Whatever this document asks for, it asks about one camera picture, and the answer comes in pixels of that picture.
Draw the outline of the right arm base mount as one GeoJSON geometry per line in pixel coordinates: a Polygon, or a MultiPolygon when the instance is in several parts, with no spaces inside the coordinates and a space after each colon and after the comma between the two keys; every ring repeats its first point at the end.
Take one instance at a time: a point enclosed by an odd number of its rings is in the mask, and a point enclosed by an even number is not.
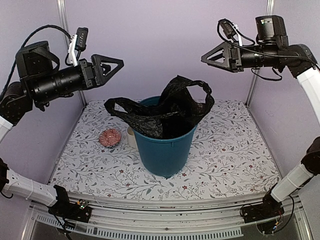
{"type": "Polygon", "coordinates": [[[262,198],[262,203],[255,205],[245,204],[239,210],[239,214],[245,223],[280,217],[284,213],[282,202],[276,201],[270,192],[262,198]]]}

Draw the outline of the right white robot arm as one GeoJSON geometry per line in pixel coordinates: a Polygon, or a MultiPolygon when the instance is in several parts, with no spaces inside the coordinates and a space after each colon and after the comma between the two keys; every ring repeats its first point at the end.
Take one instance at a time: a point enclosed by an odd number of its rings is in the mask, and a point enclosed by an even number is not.
{"type": "MultiPolygon", "coordinates": [[[[320,117],[320,67],[311,50],[304,44],[289,44],[284,19],[278,15],[255,18],[257,36],[250,45],[244,45],[245,36],[230,20],[217,23],[222,43],[201,57],[201,62],[231,73],[244,69],[269,67],[279,75],[288,68],[292,77],[304,90],[313,112],[320,117]]],[[[306,155],[263,198],[258,213],[269,218],[278,210],[278,203],[302,188],[320,173],[320,139],[317,137],[306,155]]]]}

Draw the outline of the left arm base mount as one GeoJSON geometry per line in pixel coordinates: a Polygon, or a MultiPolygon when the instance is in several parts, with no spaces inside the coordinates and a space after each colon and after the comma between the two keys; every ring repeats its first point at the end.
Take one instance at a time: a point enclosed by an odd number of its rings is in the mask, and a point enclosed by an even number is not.
{"type": "Polygon", "coordinates": [[[68,193],[64,187],[54,185],[53,188],[57,193],[57,202],[53,206],[48,207],[48,213],[67,220],[74,220],[82,223],[89,222],[92,208],[89,206],[88,200],[79,199],[72,203],[70,202],[68,193]]]}

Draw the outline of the teal plastic trash bin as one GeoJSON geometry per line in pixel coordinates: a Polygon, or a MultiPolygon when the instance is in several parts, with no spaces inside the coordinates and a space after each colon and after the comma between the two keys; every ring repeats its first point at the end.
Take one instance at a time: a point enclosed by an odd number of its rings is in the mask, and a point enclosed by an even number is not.
{"type": "Polygon", "coordinates": [[[146,133],[130,125],[143,166],[156,176],[171,178],[185,166],[198,125],[170,116],[151,126],[143,122],[142,126],[146,133]]]}

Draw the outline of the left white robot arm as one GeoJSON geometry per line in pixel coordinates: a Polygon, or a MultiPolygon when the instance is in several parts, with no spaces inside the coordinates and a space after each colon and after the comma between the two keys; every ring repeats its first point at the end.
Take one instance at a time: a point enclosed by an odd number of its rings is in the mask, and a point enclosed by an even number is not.
{"type": "MultiPolygon", "coordinates": [[[[19,81],[11,83],[0,97],[1,139],[33,107],[45,111],[55,99],[102,87],[124,67],[121,59],[94,54],[90,62],[75,60],[71,66],[60,69],[60,60],[50,52],[47,41],[22,47],[15,56],[15,63],[19,81]]],[[[42,185],[19,176],[3,161],[0,163],[0,189],[56,209],[63,217],[70,217],[75,211],[65,188],[42,185]]]]}

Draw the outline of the black plastic trash bag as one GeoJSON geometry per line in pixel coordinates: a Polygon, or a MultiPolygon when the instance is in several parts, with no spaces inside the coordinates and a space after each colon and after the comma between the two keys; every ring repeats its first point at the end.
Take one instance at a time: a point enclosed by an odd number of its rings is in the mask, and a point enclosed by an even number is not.
{"type": "Polygon", "coordinates": [[[212,109],[212,89],[202,80],[183,76],[173,78],[162,91],[158,103],[147,106],[124,97],[110,98],[104,107],[133,130],[153,139],[173,139],[190,132],[212,109]],[[205,102],[196,102],[188,87],[199,86],[205,102]]]}

